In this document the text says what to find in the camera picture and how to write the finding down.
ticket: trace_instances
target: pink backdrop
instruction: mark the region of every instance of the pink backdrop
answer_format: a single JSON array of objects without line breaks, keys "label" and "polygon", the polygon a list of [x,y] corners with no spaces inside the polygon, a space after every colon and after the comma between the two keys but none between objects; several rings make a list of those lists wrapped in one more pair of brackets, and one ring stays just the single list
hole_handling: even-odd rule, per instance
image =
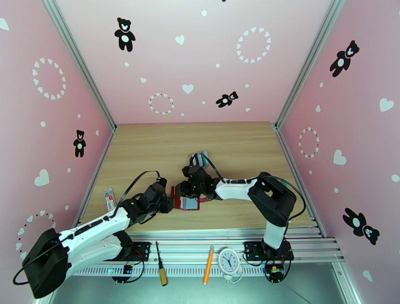
[{"label": "pink backdrop", "polygon": [[[137,124],[275,121],[330,0],[57,3],[112,117]],[[118,17],[131,21],[131,52]]]},{"label": "pink backdrop", "polygon": [[30,288],[12,278],[43,231],[71,227],[111,129],[44,4],[0,0],[0,7],[0,302],[29,303]]},{"label": "pink backdrop", "polygon": [[[367,304],[399,302],[399,10],[398,1],[346,1],[282,129]],[[359,52],[333,77],[337,52],[352,40]],[[379,230],[376,245],[353,234],[345,208]]]}]

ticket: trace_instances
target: pencil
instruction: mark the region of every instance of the pencil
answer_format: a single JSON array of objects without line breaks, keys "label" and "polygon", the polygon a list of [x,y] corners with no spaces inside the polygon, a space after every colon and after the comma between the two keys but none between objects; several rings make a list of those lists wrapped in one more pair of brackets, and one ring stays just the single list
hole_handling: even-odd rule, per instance
[{"label": "pencil", "polygon": [[214,253],[214,246],[209,247],[209,254],[208,254],[208,261],[207,261],[207,267],[205,268],[205,273],[204,273],[204,279],[203,279],[203,284],[207,285],[209,281],[209,275],[210,275],[210,269],[211,269],[211,262],[213,260],[213,253]]}]

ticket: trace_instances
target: wooden surface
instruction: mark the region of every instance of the wooden surface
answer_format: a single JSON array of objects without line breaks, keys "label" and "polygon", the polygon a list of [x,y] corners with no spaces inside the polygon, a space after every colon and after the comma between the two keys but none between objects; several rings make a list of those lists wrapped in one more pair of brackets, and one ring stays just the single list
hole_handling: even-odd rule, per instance
[{"label": "wooden surface", "polygon": [[[106,213],[103,197],[112,187],[116,200],[138,174],[158,170],[167,179],[167,194],[171,186],[186,180],[182,168],[189,156],[207,151],[208,157],[223,177],[244,179],[257,176],[261,171],[288,180],[295,185],[293,176],[269,122],[222,123],[169,123],[119,125],[84,213],[82,223]],[[207,172],[216,174],[209,166]],[[144,192],[157,175],[144,175],[130,191],[128,197]],[[292,214],[303,207],[297,199]],[[251,201],[227,199],[200,204],[199,211],[173,209],[168,214],[157,214],[143,225],[127,230],[188,230],[263,228],[266,220]],[[307,211],[291,223],[293,226],[311,225]]]}]

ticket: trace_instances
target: black teddy bear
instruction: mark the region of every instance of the black teddy bear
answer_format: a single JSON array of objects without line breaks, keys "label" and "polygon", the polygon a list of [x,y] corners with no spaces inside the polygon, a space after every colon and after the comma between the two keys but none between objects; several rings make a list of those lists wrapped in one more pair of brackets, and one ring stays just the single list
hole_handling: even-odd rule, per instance
[{"label": "black teddy bear", "polygon": [[230,106],[232,104],[232,101],[238,98],[239,96],[238,94],[236,94],[236,91],[233,91],[230,95],[223,94],[222,98],[218,99],[215,103],[218,105],[219,108],[223,108],[225,106]]},{"label": "black teddy bear", "polygon": [[75,146],[75,156],[80,156],[81,158],[84,157],[84,148],[86,147],[86,142],[84,140],[84,131],[76,130],[76,139],[73,142]]},{"label": "black teddy bear", "polygon": [[336,77],[338,76],[343,69],[347,71],[347,69],[350,66],[350,61],[351,57],[353,57],[355,54],[359,52],[360,48],[356,44],[354,40],[352,40],[347,47],[346,51],[341,50],[340,52],[337,53],[337,59],[332,63],[332,65],[329,68],[329,71],[333,71],[332,76]]},{"label": "black teddy bear", "polygon": [[135,41],[135,35],[129,31],[131,28],[131,21],[122,19],[120,17],[117,18],[119,29],[117,29],[114,33],[115,37],[119,37],[118,43],[119,48],[123,51],[126,47],[128,52],[132,52],[133,45],[132,41]]}]

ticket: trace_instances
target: white dot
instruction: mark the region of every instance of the white dot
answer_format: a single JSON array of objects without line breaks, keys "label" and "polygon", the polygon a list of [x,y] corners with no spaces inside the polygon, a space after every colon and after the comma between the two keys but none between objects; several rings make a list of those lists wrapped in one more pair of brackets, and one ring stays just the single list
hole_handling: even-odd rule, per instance
[{"label": "white dot", "polygon": [[391,180],[392,180],[393,182],[395,182],[395,183],[398,183],[398,182],[400,182],[400,176],[398,176],[397,174],[393,174],[393,175],[391,176]]}]

